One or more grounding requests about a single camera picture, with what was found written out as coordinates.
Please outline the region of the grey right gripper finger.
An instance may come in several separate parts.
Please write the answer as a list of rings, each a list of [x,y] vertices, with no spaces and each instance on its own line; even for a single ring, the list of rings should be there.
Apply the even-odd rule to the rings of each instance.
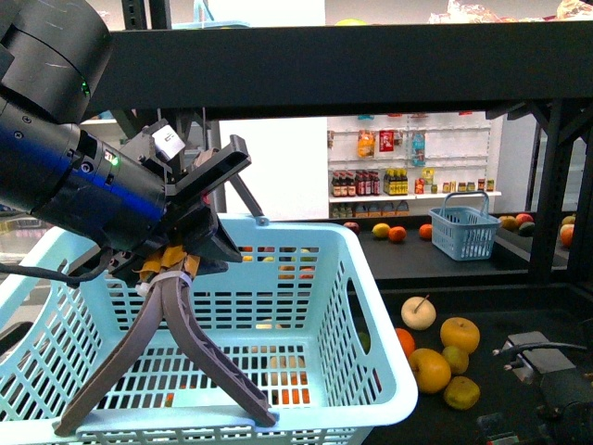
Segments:
[[[163,319],[160,285],[148,293],[135,321],[117,346],[68,404],[55,426],[59,437],[71,435],[144,352]]]

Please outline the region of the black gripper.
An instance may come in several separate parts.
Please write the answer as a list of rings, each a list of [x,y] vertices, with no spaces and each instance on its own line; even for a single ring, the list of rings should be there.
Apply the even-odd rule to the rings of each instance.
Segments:
[[[109,273],[129,285],[148,282],[164,269],[188,261],[187,270],[222,273],[241,253],[221,225],[208,195],[229,181],[243,185],[238,173],[251,163],[246,142],[230,136],[224,148],[200,152],[190,171],[165,187],[166,212],[153,237],[135,250],[120,249],[112,258]],[[270,412],[267,396],[225,355],[194,317],[185,273],[164,273],[159,278],[164,319],[186,357],[217,387],[230,396],[260,426],[271,427],[277,417]]]

